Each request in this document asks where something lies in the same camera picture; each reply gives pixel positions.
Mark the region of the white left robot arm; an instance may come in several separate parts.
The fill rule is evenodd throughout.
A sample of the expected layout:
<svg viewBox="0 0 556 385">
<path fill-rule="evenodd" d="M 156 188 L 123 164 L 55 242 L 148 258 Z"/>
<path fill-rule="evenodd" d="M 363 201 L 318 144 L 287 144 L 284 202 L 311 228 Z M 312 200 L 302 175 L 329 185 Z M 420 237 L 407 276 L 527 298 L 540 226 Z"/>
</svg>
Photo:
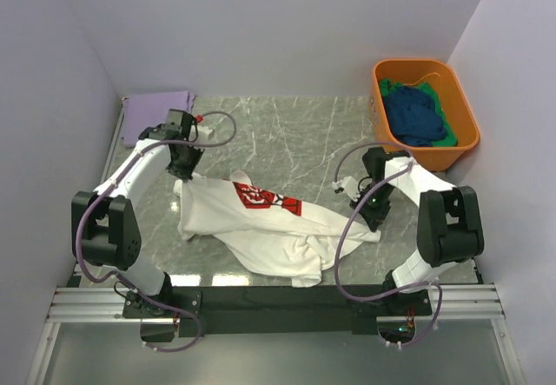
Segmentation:
<svg viewBox="0 0 556 385">
<path fill-rule="evenodd" d="M 170 110 L 166 121 L 141 132 L 130 156 L 95 190 L 77 192 L 71 202 L 73 254 L 93 283 L 114 276 L 142 294 L 152 316 L 167 315 L 174 297 L 169 275 L 142 256 L 142 235 L 134 206 L 163 171 L 189 180 L 212 131 L 202 116 Z"/>
</svg>

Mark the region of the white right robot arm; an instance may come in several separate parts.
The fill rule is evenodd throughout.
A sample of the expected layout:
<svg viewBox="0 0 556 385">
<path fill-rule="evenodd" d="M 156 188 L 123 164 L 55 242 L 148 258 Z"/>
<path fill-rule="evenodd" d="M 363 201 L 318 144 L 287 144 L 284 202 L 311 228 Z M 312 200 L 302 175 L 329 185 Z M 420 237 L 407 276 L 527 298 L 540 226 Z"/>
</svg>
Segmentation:
<svg viewBox="0 0 556 385">
<path fill-rule="evenodd" d="M 446 270 L 484 251 L 478 197 L 469 186 L 455 186 L 428 171 L 407 152 L 372 147 L 362 157 L 362 181 L 348 176 L 336 181 L 350 207 L 377 232 L 391 209 L 397 189 L 418 208 L 415 251 L 383 283 L 382 307 L 399 315 L 412 303 L 411 293 L 425 289 Z"/>
</svg>

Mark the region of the white t-shirt red print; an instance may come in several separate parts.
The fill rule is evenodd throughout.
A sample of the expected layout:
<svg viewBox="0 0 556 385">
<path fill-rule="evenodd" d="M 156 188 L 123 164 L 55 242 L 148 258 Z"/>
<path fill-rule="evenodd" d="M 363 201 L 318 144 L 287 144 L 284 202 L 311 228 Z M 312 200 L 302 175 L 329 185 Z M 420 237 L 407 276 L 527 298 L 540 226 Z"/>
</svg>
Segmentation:
<svg viewBox="0 0 556 385">
<path fill-rule="evenodd" d="M 181 203 L 182 239 L 213 236 L 248 271 L 288 278 L 295 288 L 318 285 L 337 256 L 381 239 L 330 209 L 256 187 L 240 170 L 227 179 L 178 180 L 173 191 Z"/>
</svg>

